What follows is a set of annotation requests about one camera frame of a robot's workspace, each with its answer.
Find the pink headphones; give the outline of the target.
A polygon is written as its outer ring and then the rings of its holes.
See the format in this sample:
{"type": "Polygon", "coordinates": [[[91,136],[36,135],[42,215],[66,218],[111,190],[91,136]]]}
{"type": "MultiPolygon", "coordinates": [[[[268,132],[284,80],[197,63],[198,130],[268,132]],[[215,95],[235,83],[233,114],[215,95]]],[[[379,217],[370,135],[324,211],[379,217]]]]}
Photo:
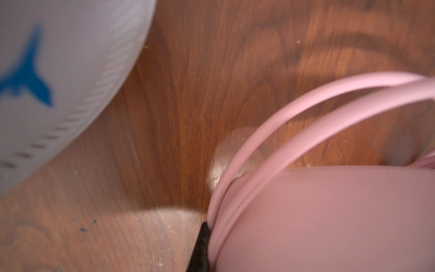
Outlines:
{"type": "Polygon", "coordinates": [[[208,208],[212,272],[432,272],[435,155],[406,167],[289,170],[323,141],[370,117],[433,100],[435,80],[405,72],[356,75],[298,97],[264,122],[222,174],[208,208]],[[327,114],[255,171],[239,169],[274,131],[348,92],[376,92],[327,114]]]}

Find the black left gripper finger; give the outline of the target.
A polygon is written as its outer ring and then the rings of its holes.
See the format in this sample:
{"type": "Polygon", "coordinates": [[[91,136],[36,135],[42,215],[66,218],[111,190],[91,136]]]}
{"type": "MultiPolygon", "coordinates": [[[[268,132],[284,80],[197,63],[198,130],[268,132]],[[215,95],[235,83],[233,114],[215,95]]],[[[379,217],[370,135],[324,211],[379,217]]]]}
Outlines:
{"type": "Polygon", "coordinates": [[[208,245],[211,231],[207,222],[203,222],[199,230],[196,244],[190,257],[186,272],[209,272],[208,245]]]}

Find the white headphones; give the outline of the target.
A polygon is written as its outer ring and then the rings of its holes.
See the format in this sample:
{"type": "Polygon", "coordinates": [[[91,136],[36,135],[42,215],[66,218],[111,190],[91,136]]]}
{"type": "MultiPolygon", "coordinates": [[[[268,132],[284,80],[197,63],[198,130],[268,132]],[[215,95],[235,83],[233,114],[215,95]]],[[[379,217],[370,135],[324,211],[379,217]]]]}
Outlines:
{"type": "Polygon", "coordinates": [[[1,2],[1,192],[77,138],[119,91],[155,1],[1,2]]]}

